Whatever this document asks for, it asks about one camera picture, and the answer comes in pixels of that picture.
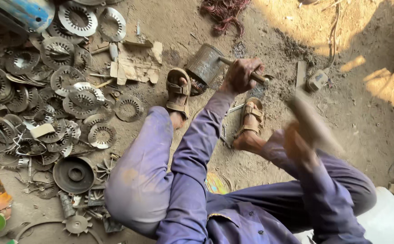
tangled wire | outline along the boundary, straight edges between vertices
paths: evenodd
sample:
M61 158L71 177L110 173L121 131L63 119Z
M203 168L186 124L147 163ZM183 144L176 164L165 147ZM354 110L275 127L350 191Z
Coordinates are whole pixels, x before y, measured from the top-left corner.
M239 36L245 33L242 21L238 19L238 14L246 8L251 0L203 0L200 11L209 13L216 20L213 30L217 34L223 34L227 28L234 24L238 28Z

worker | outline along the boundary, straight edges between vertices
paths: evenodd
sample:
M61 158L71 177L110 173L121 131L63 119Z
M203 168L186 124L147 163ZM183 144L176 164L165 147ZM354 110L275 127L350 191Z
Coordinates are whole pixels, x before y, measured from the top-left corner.
M223 84L190 123L167 172L174 130L189 119L191 90L186 72L172 69L167 109L149 109L106 183L111 216L158 243L299 243L292 233L310 229L316 243L370 243L355 216L376 203L371 180L343 160L311 148L298 134L297 122L275 131L268 141L260 138L264 116L256 98L243 109L233 146L267 159L296 180L225 195L206 190L206 165L222 119L235 97L256 85L251 72L263 69L259 59L231 65Z

foot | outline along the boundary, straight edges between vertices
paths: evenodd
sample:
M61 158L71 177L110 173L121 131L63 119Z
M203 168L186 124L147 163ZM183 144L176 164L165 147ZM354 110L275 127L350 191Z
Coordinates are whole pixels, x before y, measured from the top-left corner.
M253 102L247 103L246 106L257 108ZM257 118L248 114L244 117L244 125L259 125L259 121ZM266 141L260 138L255 131L252 130L244 130L236 140L233 141L233 147L236 150L243 150L252 152L255 154L259 154L262 150L263 145L265 145Z
M186 79L183 77L180 77L177 82L175 81L170 81L173 83L176 83L178 86L186 86L187 82ZM178 105L184 105L186 102L186 95L182 94L177 94L174 92L168 92L168 101L176 103ZM185 118L183 117L181 112L178 111L171 111L170 112L170 119L172 122L172 126L174 129L180 129L183 126L183 123L185 121Z

sandal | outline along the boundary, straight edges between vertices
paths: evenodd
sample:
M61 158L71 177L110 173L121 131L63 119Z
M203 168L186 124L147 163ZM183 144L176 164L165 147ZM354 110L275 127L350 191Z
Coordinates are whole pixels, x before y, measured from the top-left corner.
M186 79L186 85L185 86L179 86L175 83L170 82L172 81L178 81L180 77L183 77ZM168 72L167 75L167 91L174 92L177 94L182 94L186 96L185 104L184 105L179 105L170 101L167 101L167 108L178 111L181 114L184 115L185 119L189 118L189 94L191 92L191 79L189 78L188 74L185 72L185 70L180 69L180 68L174 68L171 69L170 72Z
M257 108L250 108L247 104L249 102L253 102ZM258 125L244 125L245 116L248 114L254 115L257 121L259 121ZM242 119L241 126L239 127L238 132L235 135L235 138L238 138L239 135L245 130L254 131L257 135L260 133L260 129L263 128L263 105L262 102L257 97L251 97L245 102L245 106L242 108Z

hand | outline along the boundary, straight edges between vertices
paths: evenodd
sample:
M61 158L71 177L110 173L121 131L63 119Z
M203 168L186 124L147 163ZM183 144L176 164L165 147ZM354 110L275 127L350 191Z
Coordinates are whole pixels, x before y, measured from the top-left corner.
M220 91L237 96L253 89L256 85L256 81L250 79L251 72L256 71L260 75L264 70L265 66L263 66L259 58L236 59L230 65L224 82L219 89Z
M292 159L298 166L307 168L309 171L314 166L319 166L316 151L298 133L299 123L292 122L285 129L284 149L288 158Z

